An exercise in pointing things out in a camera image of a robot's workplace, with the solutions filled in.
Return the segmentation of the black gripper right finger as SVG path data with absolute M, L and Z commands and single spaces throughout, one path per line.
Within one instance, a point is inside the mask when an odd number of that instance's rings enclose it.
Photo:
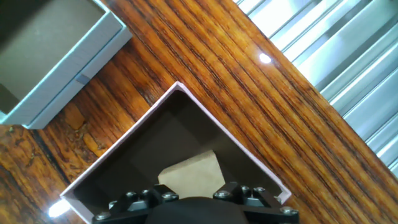
M 237 182 L 229 182 L 213 194 L 213 199 L 237 205 L 249 223 L 299 223 L 299 211 L 283 206 L 279 198 L 264 187 L 250 188 Z

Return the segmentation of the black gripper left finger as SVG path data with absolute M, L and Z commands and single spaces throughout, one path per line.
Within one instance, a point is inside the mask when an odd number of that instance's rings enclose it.
M 166 185 L 154 185 L 140 193 L 130 191 L 108 205 L 92 218 L 94 224 L 141 224 L 157 206 L 179 199 L 179 195 Z

